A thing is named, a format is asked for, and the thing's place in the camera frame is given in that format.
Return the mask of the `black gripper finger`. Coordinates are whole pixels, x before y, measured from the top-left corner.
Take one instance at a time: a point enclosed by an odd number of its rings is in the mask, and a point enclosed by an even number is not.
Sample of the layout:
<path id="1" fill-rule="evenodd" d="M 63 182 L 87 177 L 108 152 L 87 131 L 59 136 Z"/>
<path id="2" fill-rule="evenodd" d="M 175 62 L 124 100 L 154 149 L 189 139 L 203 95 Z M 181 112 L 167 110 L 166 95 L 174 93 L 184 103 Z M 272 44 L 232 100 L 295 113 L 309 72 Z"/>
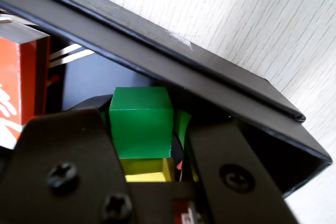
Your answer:
<path id="1" fill-rule="evenodd" d="M 96 109 L 31 120 L 1 179 L 1 223 L 136 223 L 111 137 Z"/>
<path id="2" fill-rule="evenodd" d="M 184 150 L 181 180 L 196 185 L 193 223 L 296 223 L 262 162 L 229 116 L 177 109 L 174 132 Z"/>

